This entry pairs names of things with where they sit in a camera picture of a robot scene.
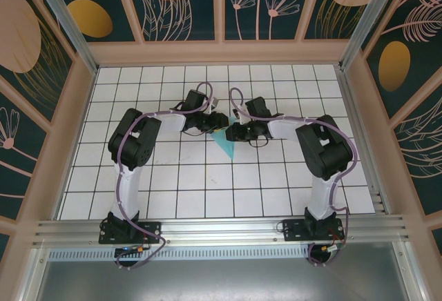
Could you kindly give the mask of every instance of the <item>decorative wallpaper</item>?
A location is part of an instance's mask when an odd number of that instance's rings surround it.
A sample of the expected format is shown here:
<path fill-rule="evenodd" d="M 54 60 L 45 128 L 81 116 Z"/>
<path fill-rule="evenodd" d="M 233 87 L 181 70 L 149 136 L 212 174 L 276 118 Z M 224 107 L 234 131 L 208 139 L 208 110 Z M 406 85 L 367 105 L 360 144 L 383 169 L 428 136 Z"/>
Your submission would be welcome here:
<path fill-rule="evenodd" d="M 367 57 L 392 117 L 442 66 L 442 0 L 402 0 Z"/>
<path fill-rule="evenodd" d="M 439 229 L 435 229 L 432 231 L 434 241 L 436 241 L 437 248 L 439 250 L 439 253 L 442 256 L 442 227 Z"/>
<path fill-rule="evenodd" d="M 316 0 L 305 39 L 349 39 L 370 0 Z"/>
<path fill-rule="evenodd" d="M 17 218 L 45 137 L 0 93 L 0 216 Z"/>
<path fill-rule="evenodd" d="M 304 2 L 225 0 L 225 39 L 294 39 Z"/>
<path fill-rule="evenodd" d="M 52 119 L 72 60 L 32 0 L 0 0 L 0 77 Z"/>
<path fill-rule="evenodd" d="M 442 85 L 394 132 L 423 211 L 442 210 Z"/>
<path fill-rule="evenodd" d="M 121 0 L 64 0 L 87 42 L 134 41 Z"/>
<path fill-rule="evenodd" d="M 369 41 L 372 39 L 374 31 L 377 29 L 378 24 L 381 22 L 383 17 L 385 16 L 385 13 L 387 12 L 388 8 L 392 4 L 393 0 L 387 0 L 387 3 L 384 5 L 384 8 L 382 9 L 381 13 L 378 16 L 378 19 L 374 22 L 372 29 L 369 31 L 367 37 L 365 38 L 364 42 L 362 43 L 362 49 L 365 50 L 365 47 L 369 43 Z"/>
<path fill-rule="evenodd" d="M 9 240 L 9 235 L 0 233 L 0 263 L 1 259 L 3 258 L 3 254 L 5 253 L 8 240 Z"/>
<path fill-rule="evenodd" d="M 214 40 L 213 0 L 133 0 L 146 41 Z"/>

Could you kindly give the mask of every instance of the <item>perforated metal strip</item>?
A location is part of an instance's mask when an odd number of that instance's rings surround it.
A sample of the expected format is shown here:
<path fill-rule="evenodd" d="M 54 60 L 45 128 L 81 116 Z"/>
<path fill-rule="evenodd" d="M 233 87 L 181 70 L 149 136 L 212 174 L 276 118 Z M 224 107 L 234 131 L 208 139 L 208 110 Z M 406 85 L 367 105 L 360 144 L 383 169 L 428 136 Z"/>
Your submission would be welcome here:
<path fill-rule="evenodd" d="M 132 254 L 122 260 L 144 259 L 153 250 Z M 115 249 L 53 249 L 48 262 L 113 261 Z M 305 258 L 307 245 L 289 246 L 226 246 L 226 247 L 168 247 L 153 260 L 243 260 L 260 258 Z"/>

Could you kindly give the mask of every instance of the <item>metal floor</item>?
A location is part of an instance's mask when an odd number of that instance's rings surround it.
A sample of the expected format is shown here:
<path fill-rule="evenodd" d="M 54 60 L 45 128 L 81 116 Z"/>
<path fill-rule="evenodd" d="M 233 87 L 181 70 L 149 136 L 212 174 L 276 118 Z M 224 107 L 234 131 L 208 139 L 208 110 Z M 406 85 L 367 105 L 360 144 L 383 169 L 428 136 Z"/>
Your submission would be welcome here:
<path fill-rule="evenodd" d="M 49 262 L 38 301 L 409 300 L 390 244 L 349 244 L 330 267 L 305 258 Z"/>

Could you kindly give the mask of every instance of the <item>dark green wallpaper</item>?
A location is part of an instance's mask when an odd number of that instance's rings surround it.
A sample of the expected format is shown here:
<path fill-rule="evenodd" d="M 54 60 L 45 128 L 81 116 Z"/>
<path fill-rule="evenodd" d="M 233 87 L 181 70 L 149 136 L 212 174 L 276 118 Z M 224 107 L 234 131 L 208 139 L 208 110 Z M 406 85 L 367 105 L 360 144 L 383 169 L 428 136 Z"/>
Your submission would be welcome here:
<path fill-rule="evenodd" d="M 393 0 L 387 0 L 387 3 L 385 4 L 384 8 L 382 9 L 382 12 L 379 14 L 378 19 L 374 22 L 372 29 L 369 31 L 367 37 L 365 38 L 364 42 L 362 43 L 362 50 L 365 49 L 365 47 L 369 43 L 370 39 L 373 37 L 374 31 L 377 29 L 378 24 L 381 22 L 382 18 L 384 17 L 385 13 L 387 12 L 387 10 L 390 7 L 392 2 L 393 2 Z"/>
<path fill-rule="evenodd" d="M 442 210 L 442 85 L 394 132 L 423 211 Z"/>
<path fill-rule="evenodd" d="M 0 262 L 1 259 L 3 258 L 3 254 L 5 253 L 8 240 L 9 240 L 9 235 L 0 233 Z"/>
<path fill-rule="evenodd" d="M 442 256 L 442 228 L 433 230 L 432 232 L 433 232 L 433 237 L 434 237 L 434 240 L 436 241 L 436 245 L 439 250 L 439 253 Z"/>
<path fill-rule="evenodd" d="M 0 0 L 0 76 L 52 119 L 72 61 L 32 0 Z"/>
<path fill-rule="evenodd" d="M 294 39 L 305 0 L 225 0 L 225 39 Z"/>
<path fill-rule="evenodd" d="M 442 66 L 442 0 L 402 0 L 367 62 L 392 117 Z"/>
<path fill-rule="evenodd" d="M 146 41 L 215 39 L 213 0 L 133 0 Z"/>
<path fill-rule="evenodd" d="M 15 220 L 46 133 L 0 93 L 0 216 Z"/>

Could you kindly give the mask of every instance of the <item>cable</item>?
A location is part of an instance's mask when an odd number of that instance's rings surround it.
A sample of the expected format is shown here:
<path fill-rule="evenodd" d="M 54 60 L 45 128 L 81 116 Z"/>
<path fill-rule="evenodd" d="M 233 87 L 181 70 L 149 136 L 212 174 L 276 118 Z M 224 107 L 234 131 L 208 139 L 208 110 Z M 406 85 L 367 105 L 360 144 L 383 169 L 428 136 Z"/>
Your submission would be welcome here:
<path fill-rule="evenodd" d="M 261 120 L 264 122 L 271 122 L 272 120 L 294 120 L 296 122 L 303 122 L 303 123 L 313 123 L 313 124 L 318 124 L 324 127 L 327 127 L 331 130 L 334 130 L 336 133 L 338 133 L 341 137 L 343 137 L 345 139 L 345 141 L 347 141 L 347 143 L 349 144 L 349 147 L 352 150 L 353 153 L 353 162 L 352 165 L 345 170 L 344 172 L 341 172 L 339 175 L 336 176 L 335 180 L 333 181 L 333 184 L 331 186 L 331 191 L 330 191 L 330 196 L 329 196 L 329 205 L 330 208 L 332 208 L 334 211 L 345 211 L 345 234 L 344 234 L 344 240 L 343 240 L 343 245 L 345 245 L 345 243 L 347 242 L 347 235 L 348 235 L 348 221 L 349 221 L 349 210 L 346 206 L 342 207 L 342 208 L 336 208 L 333 204 L 334 202 L 334 196 L 335 196 L 335 192 L 336 192 L 336 187 L 338 185 L 338 181 L 341 180 L 344 176 L 348 175 L 355 167 L 356 167 L 356 163 L 358 162 L 358 152 L 356 151 L 356 147 L 353 144 L 353 142 L 350 140 L 350 138 L 348 136 L 346 136 L 346 134 L 341 131 L 339 128 L 328 124 L 326 122 L 323 122 L 321 120 L 317 120 L 314 118 L 304 118 L 304 117 L 293 117 L 293 116 L 279 116 L 279 117 L 272 117 L 272 118 L 264 118 L 264 117 L 255 117 L 255 116 L 251 116 L 250 114 L 244 112 L 242 109 L 240 109 L 240 107 L 235 103 L 235 100 L 233 99 L 233 91 L 236 91 L 240 94 L 240 99 L 241 99 L 241 104 L 244 102 L 244 95 L 242 94 L 241 90 L 239 90 L 236 87 L 233 87 L 230 89 L 229 91 L 229 100 L 232 103 L 233 107 L 238 111 L 238 113 L 240 113 L 241 115 L 250 118 L 250 119 L 254 119 L 254 120 Z M 307 259 L 308 261 L 313 264 L 313 265 L 318 265 L 318 264 L 322 264 L 323 266 L 325 266 L 325 263 L 320 263 L 319 261 L 315 260 L 312 256 L 311 256 L 311 249 L 313 248 L 313 246 L 315 245 L 315 243 L 311 243 L 309 245 L 309 249 L 308 249 L 308 256 Z M 340 249 L 337 254 L 328 261 L 328 264 L 333 263 L 334 261 L 336 261 L 336 259 L 339 257 L 340 252 L 342 251 L 342 249 Z"/>
<path fill-rule="evenodd" d="M 213 87 L 209 82 L 201 82 L 198 84 L 197 90 L 198 88 L 203 85 L 206 84 L 209 88 L 210 88 L 210 95 L 209 95 L 209 99 L 203 103 L 202 106 L 200 106 L 199 108 L 196 108 L 194 110 L 190 110 L 190 111 L 173 111 L 173 110 L 168 110 L 168 111 L 158 111 L 156 113 L 144 113 L 141 116 L 139 116 L 132 124 L 131 126 L 128 128 L 128 130 L 126 131 L 126 133 L 123 136 L 122 142 L 119 145 L 118 148 L 118 152 L 117 152 L 117 163 L 119 166 L 119 173 L 118 173 L 118 178 L 117 178 L 117 187 L 115 190 L 115 195 L 117 197 L 117 204 L 118 204 L 118 208 L 121 211 L 124 219 L 131 225 L 133 226 L 135 229 L 137 229 L 138 231 L 140 231 L 141 233 L 144 233 L 146 235 L 149 235 L 151 237 L 154 237 L 155 239 L 159 239 L 161 240 L 163 243 L 160 247 L 158 247 L 158 249 L 156 249 L 154 252 L 152 252 L 146 259 L 139 261 L 137 263 L 135 263 L 133 266 L 129 266 L 129 267 L 125 267 L 122 266 L 119 262 L 119 259 L 121 258 L 121 254 L 120 256 L 118 256 L 117 258 L 117 265 L 119 267 L 119 269 L 123 269 L 123 270 L 131 270 L 131 269 L 136 269 L 139 268 L 141 266 L 143 266 L 144 264 L 146 264 L 151 258 L 153 258 L 153 256 L 155 256 L 159 251 L 161 251 L 164 246 L 166 245 L 166 239 L 164 239 L 161 235 L 156 235 L 152 232 L 149 232 L 145 229 L 143 229 L 142 227 L 136 225 L 134 222 L 131 221 L 131 219 L 127 216 L 126 212 L 124 211 L 124 208 L 122 206 L 122 201 L 121 201 L 121 196 L 119 194 L 119 188 L 120 185 L 122 183 L 122 175 L 123 175 L 123 164 L 122 164 L 122 151 L 123 151 L 123 147 L 124 144 L 126 143 L 126 140 L 128 139 L 129 135 L 132 133 L 132 130 L 134 129 L 134 127 L 144 118 L 146 117 L 156 117 L 158 115 L 169 115 L 171 113 L 176 113 L 179 115 L 187 115 L 189 113 L 196 113 L 197 111 L 201 111 L 202 109 L 206 108 L 207 106 L 209 106 L 210 101 L 212 100 L 212 96 L 213 96 Z"/>

